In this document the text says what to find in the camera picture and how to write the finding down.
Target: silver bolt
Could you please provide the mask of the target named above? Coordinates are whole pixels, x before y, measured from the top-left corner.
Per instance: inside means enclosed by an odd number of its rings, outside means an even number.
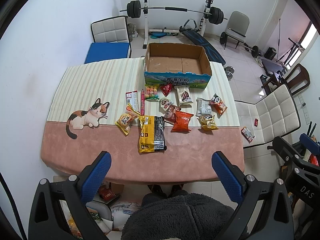
[[[39,182],[41,185],[44,185],[47,183],[47,179],[41,179],[40,182]]]
[[[253,175],[247,175],[247,180],[248,181],[254,181],[255,177]]]
[[[277,179],[277,183],[282,185],[283,184],[283,180],[279,178],[279,179]]]
[[[70,175],[69,180],[70,181],[75,181],[77,179],[77,175]]]

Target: black speaker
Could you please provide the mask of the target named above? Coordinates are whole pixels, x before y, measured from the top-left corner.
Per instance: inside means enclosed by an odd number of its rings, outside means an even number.
[[[264,57],[267,58],[267,59],[272,60],[275,57],[276,54],[277,54],[277,50],[275,48],[269,47],[267,52],[264,54]]]

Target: cat decal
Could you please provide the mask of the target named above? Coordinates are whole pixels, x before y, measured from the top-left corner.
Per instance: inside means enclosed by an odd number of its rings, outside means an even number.
[[[73,112],[66,125],[66,131],[69,137],[72,139],[77,138],[77,135],[70,131],[70,126],[75,130],[81,130],[85,125],[88,125],[89,127],[97,127],[101,117],[108,118],[107,108],[109,104],[109,102],[102,104],[101,99],[98,98],[88,111],[78,110]]]

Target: white chair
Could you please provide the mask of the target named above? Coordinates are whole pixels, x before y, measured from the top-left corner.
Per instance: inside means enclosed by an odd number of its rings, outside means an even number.
[[[283,84],[256,104],[236,101],[240,127],[246,126],[255,136],[252,142],[243,137],[244,148],[271,142],[300,128],[297,106],[287,85]]]
[[[91,32],[94,42],[128,42],[127,57],[131,57],[127,16],[116,16],[94,22],[91,24]]]

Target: snack box on floor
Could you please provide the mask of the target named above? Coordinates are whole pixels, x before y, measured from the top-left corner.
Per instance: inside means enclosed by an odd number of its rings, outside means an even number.
[[[189,85],[204,89],[212,71],[201,46],[180,43],[150,43],[147,47],[144,78],[148,85]]]

